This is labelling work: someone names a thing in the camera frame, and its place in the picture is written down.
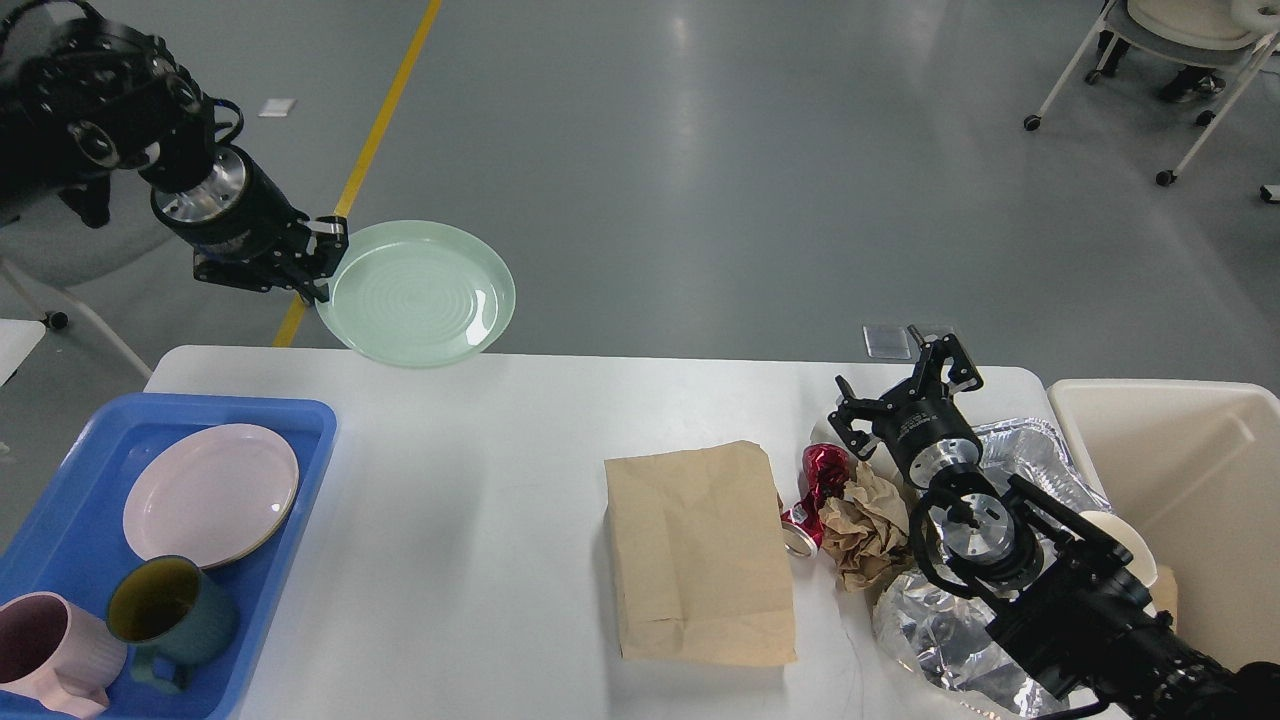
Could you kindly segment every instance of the red can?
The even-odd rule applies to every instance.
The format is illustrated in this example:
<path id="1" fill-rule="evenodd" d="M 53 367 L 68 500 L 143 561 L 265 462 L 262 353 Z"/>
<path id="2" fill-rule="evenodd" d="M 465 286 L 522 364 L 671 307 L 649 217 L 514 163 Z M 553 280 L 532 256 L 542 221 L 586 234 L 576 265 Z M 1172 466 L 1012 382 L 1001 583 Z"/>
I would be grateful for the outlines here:
<path id="1" fill-rule="evenodd" d="M 850 478 L 849 451 L 822 442 L 804 448 L 801 459 L 800 502 L 782 512 L 787 552 L 796 557 L 813 557 L 822 547 L 822 521 L 818 510 L 827 498 L 845 493 Z"/>

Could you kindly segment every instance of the mug handle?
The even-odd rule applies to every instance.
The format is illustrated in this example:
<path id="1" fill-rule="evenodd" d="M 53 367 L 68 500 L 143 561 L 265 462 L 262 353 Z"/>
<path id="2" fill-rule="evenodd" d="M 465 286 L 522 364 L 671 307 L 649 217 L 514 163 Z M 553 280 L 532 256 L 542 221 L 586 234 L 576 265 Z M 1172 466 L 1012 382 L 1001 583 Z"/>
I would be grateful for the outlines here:
<path id="1" fill-rule="evenodd" d="M 105 689 L 88 688 L 56 670 L 37 685 L 36 694 L 40 696 L 40 703 L 49 710 L 74 715 L 81 720 L 97 717 L 111 705 Z"/>
<path id="2" fill-rule="evenodd" d="M 187 689 L 187 667 L 174 662 L 173 679 L 161 678 L 156 674 L 157 659 L 164 659 L 164 656 L 156 652 L 156 648 L 137 648 L 133 652 L 133 662 L 129 664 L 129 676 L 165 694 L 178 694 Z"/>

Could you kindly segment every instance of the white bin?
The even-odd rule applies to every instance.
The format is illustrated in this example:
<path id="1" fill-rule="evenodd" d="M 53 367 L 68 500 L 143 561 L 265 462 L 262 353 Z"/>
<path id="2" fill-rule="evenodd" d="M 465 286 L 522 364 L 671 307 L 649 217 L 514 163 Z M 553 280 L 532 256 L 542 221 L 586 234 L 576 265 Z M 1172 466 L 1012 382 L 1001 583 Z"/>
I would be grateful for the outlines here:
<path id="1" fill-rule="evenodd" d="M 1178 579 L 1178 634 L 1230 670 L 1280 662 L 1280 401 L 1252 384 L 1061 380 L 1076 466 Z"/>

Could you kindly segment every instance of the pink mug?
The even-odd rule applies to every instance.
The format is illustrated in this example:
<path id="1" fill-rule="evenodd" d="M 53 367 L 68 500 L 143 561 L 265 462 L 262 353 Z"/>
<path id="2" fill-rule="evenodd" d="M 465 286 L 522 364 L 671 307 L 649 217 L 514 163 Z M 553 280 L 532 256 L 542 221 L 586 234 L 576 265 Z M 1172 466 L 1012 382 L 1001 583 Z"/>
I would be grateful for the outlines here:
<path id="1" fill-rule="evenodd" d="M 110 705 L 106 685 L 127 653 L 106 623 L 58 593 L 33 592 L 0 606 L 0 691 L 55 712 L 97 717 Z"/>

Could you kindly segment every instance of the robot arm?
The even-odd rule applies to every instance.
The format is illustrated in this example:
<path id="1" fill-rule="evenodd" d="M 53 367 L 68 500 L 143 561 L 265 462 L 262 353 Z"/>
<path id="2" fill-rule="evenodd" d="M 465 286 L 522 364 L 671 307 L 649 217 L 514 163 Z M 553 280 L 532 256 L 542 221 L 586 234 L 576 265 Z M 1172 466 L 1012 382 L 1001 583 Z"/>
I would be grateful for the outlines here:
<path id="1" fill-rule="evenodd" d="M 1100 698 L 1046 720 L 1085 717 L 1112 702 L 1143 720 L 1280 717 L 1280 666 L 1230 673 L 1180 641 L 1167 612 L 1143 611 L 1151 593 L 1125 569 L 1133 555 L 1123 544 L 1018 475 L 996 491 L 954 401 L 982 387 L 977 368 L 955 336 L 911 334 L 920 346 L 911 377 L 878 400 L 858 398 L 837 378 L 842 400 L 828 419 L 861 459 L 882 441 L 923 491 L 909 534 L 924 575 L 986 602 L 996 616 L 987 633 L 1055 697 L 1087 685 Z M 852 428 L 859 420 L 870 433 Z M 1047 569 L 1041 536 L 1057 555 Z M 941 575 L 940 561 L 959 583 Z"/>
<path id="2" fill-rule="evenodd" d="M 59 26 L 45 53 L 4 63 L 14 24 L 50 1 L 26 3 L 0 22 L 0 227 L 52 193 L 86 225 L 101 227 L 111 173 L 137 170 L 152 187 L 156 219 L 195 249 L 196 279 L 328 301 L 315 282 L 342 260 L 346 219 L 312 222 L 293 208 L 232 145 L 243 127 L 239 108 L 206 95 L 163 38 L 68 0 L 86 17 Z M 215 122 L 215 108 L 236 122 Z"/>

